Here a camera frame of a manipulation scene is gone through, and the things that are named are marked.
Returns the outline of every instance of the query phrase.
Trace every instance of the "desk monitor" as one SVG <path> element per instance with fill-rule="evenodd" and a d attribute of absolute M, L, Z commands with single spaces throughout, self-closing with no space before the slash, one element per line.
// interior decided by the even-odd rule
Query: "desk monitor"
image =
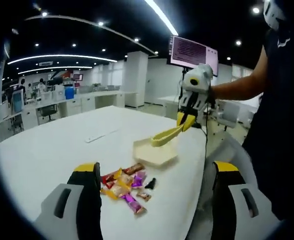
<path fill-rule="evenodd" d="M 213 75 L 218 76 L 218 51 L 203 44 L 179 36 L 169 43 L 168 64 L 195 68 L 198 64 L 209 64 Z"/>

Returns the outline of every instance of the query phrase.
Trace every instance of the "person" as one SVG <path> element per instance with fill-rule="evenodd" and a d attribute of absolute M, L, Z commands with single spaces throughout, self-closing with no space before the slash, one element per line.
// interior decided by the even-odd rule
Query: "person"
<path fill-rule="evenodd" d="M 284 2 L 265 2 L 264 17 L 271 29 L 252 74 L 210 89 L 215 99 L 221 100 L 248 100 L 263 93 L 243 148 L 251 157 L 259 190 L 271 201 L 280 220 L 290 218 L 293 212 L 288 169 L 291 132 L 284 126 L 290 123 L 287 112 L 294 107 L 294 27 Z"/>
<path fill-rule="evenodd" d="M 30 99 L 32 94 L 32 88 L 31 88 L 31 83 L 28 84 L 27 90 L 26 90 L 26 98 Z"/>
<path fill-rule="evenodd" d="M 25 84 L 25 79 L 23 78 L 23 79 L 20 81 L 20 85 L 19 85 L 19 87 L 18 87 L 18 90 L 21 90 L 21 89 L 22 89 L 22 91 L 23 91 L 23 95 L 25 96 L 25 94 L 26 94 L 26 88 L 25 88 L 24 84 Z"/>
<path fill-rule="evenodd" d="M 42 78 L 39 80 L 39 82 L 40 83 L 38 84 L 38 92 L 39 92 L 39 94 L 41 94 L 41 93 L 45 92 L 46 86 L 43 83 L 43 79 Z"/>

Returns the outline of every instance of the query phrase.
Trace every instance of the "white pillar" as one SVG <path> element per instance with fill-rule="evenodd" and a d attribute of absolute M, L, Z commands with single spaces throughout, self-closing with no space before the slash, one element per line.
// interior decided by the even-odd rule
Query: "white pillar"
<path fill-rule="evenodd" d="M 127 106 L 137 108 L 144 105 L 147 66 L 147 54 L 141 51 L 128 53 L 121 89 L 124 92 L 137 94 L 126 94 L 125 104 Z"/>

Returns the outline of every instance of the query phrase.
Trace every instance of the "black shirt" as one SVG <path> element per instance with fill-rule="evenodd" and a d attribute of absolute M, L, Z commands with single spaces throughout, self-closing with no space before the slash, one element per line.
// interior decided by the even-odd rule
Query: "black shirt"
<path fill-rule="evenodd" d="M 289 215 L 291 131 L 294 85 L 294 36 L 267 33 L 268 80 L 261 104 L 243 143 L 252 159 L 258 187 L 279 218 Z"/>

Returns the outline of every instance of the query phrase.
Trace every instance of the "person's arm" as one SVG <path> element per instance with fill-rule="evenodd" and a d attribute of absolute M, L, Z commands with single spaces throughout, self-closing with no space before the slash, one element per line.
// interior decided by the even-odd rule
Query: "person's arm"
<path fill-rule="evenodd" d="M 216 99 L 248 100 L 262 93 L 266 86 L 268 57 L 262 47 L 259 61 L 250 76 L 236 81 L 212 86 Z"/>

